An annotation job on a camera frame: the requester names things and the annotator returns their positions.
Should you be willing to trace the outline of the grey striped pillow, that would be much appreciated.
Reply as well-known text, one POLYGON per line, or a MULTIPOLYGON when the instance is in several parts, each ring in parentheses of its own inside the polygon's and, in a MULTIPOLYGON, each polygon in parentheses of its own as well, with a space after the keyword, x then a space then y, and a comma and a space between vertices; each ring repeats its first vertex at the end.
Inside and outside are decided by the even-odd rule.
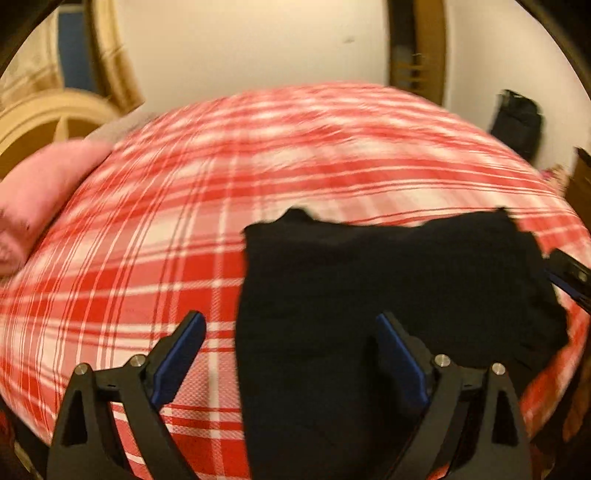
POLYGON ((87 135, 86 139, 115 144, 131 132, 142 128, 156 117, 156 113, 138 108, 121 118, 100 126, 87 135))

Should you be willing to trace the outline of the black hanging garment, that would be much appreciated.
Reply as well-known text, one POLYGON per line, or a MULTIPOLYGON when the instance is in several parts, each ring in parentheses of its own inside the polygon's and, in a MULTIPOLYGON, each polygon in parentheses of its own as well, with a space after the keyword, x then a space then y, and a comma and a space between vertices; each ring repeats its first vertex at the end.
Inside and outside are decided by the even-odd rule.
POLYGON ((544 117, 532 99, 505 89, 499 96, 490 134, 532 163, 542 139, 544 117))

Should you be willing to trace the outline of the cream wooden headboard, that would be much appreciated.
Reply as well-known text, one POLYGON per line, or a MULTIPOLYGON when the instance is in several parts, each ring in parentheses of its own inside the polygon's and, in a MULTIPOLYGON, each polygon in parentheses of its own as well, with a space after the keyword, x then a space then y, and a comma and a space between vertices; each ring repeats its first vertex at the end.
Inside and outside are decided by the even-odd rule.
POLYGON ((1 113, 1 176, 41 148, 83 138, 121 117, 108 100, 77 90, 45 90, 1 113))

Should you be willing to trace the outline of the brown wooden door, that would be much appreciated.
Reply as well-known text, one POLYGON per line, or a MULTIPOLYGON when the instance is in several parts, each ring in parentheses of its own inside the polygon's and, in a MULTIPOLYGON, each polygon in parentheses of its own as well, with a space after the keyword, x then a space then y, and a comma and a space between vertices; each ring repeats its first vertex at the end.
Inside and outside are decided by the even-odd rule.
POLYGON ((400 0, 387 4, 390 85, 442 105, 447 50, 444 2, 400 0))

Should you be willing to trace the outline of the black pants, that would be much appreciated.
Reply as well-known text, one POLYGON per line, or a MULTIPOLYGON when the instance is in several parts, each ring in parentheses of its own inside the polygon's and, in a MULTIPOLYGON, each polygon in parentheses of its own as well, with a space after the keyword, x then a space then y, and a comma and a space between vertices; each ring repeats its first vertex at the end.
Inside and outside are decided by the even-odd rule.
POLYGON ((418 227, 300 209, 245 228, 235 354, 256 479, 380 479, 418 423, 401 400, 391 313, 434 354, 502 363, 523 393, 569 340, 540 248, 504 210, 418 227))

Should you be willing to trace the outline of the beige patterned curtain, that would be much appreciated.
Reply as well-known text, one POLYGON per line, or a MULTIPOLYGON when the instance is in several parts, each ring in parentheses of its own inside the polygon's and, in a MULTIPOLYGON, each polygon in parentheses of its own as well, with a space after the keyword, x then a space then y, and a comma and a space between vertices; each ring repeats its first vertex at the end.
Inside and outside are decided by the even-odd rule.
POLYGON ((82 10, 97 92, 122 114, 144 103, 124 47, 114 1, 3 1, 1 108, 64 85, 58 52, 58 14, 82 10))

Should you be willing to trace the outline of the blue window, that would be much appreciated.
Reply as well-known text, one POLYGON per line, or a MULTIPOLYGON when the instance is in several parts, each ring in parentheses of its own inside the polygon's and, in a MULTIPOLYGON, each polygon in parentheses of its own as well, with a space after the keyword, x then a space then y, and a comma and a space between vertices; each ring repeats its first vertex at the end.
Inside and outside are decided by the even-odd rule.
POLYGON ((65 87, 96 93, 82 10, 59 12, 57 38, 65 87))

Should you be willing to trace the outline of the red plaid bed sheet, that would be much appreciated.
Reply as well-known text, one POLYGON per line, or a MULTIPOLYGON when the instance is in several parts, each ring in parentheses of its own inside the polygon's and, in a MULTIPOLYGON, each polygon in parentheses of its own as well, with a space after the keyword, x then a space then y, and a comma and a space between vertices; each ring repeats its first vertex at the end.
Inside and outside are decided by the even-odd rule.
POLYGON ((248 478, 233 351, 242 230, 293 206, 405 226, 505 207, 544 250, 590 260, 587 229, 536 169, 423 98, 333 83, 198 103, 120 141, 2 281, 8 408, 49 443, 78 363, 121 365, 196 309, 207 338, 164 420, 199 477, 248 478))

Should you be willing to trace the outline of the pink folded blanket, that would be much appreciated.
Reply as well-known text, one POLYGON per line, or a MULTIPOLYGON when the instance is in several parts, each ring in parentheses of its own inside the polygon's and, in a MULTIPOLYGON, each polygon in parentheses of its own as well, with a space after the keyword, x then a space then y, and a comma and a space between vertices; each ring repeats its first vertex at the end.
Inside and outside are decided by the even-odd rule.
POLYGON ((25 265, 55 215, 112 148, 87 139, 54 142, 21 161, 1 181, 2 276, 25 265))

